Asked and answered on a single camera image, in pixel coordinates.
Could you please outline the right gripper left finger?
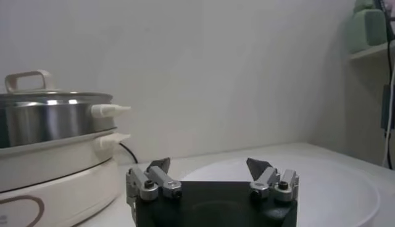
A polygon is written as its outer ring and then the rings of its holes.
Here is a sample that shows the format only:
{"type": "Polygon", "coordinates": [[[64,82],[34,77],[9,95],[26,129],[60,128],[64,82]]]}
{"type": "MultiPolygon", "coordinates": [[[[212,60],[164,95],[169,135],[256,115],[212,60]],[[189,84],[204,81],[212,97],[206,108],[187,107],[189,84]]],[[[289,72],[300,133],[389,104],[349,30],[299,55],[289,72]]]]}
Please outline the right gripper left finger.
{"type": "Polygon", "coordinates": [[[181,182],[167,174],[170,163],[171,160],[167,157],[152,161],[145,171],[142,171],[139,167],[131,167],[126,173],[127,197],[154,201],[162,191],[164,197],[170,199],[181,198],[181,182]]]}

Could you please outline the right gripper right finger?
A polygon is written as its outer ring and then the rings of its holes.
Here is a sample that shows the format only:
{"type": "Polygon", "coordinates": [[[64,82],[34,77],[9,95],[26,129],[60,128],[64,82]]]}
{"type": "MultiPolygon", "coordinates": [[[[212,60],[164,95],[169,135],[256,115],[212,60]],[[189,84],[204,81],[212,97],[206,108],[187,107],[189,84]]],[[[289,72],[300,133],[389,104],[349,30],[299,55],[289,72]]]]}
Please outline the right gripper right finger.
{"type": "Polygon", "coordinates": [[[261,201],[273,197],[279,202],[292,202],[299,195],[299,175],[294,170],[280,172],[266,161],[247,158],[253,181],[249,183],[250,198],[261,201]]]}

